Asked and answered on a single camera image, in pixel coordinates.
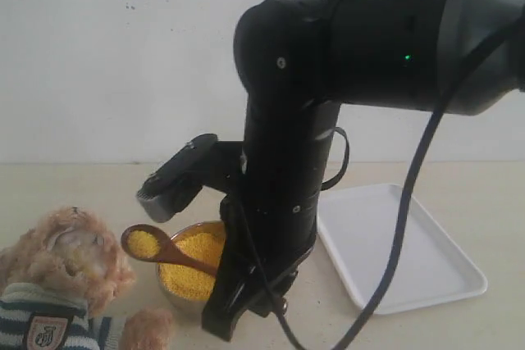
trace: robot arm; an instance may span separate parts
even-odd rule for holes
[[[456,81],[465,55],[519,19],[525,4],[337,0],[336,12],[327,15],[331,1],[266,0],[248,10],[234,41],[249,94],[244,140],[199,136],[138,193],[155,221],[169,220],[203,186],[226,194],[226,246],[202,319],[205,330],[225,340],[245,311],[267,316],[272,310],[258,263],[285,310],[283,297],[316,239],[317,200],[340,106],[431,111]],[[523,35],[499,46],[464,81],[447,112],[476,115],[523,89],[524,48]]]

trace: white table surface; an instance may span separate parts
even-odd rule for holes
[[[135,192],[157,166],[0,166],[0,247],[32,227],[37,217],[61,205],[88,207],[120,234],[148,222]],[[352,165],[338,188],[402,183],[406,165]],[[487,293],[399,315],[375,316],[350,348],[476,349],[525,348],[525,163],[436,163],[422,171],[416,196],[489,280]],[[163,225],[168,232],[218,219],[221,195],[204,190],[191,206]],[[135,288],[108,314],[145,306],[167,306],[152,265],[134,262]],[[310,349],[328,349],[358,311],[349,300],[326,251],[317,242],[287,295],[287,317]],[[274,316],[247,312],[231,343],[203,332],[180,316],[173,349],[284,349],[290,345]]]

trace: white plastic tray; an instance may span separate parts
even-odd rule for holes
[[[318,228],[350,297],[364,308],[386,268],[402,188],[377,184],[328,192]],[[475,297],[487,280],[415,199],[392,284],[376,310],[386,315]]]

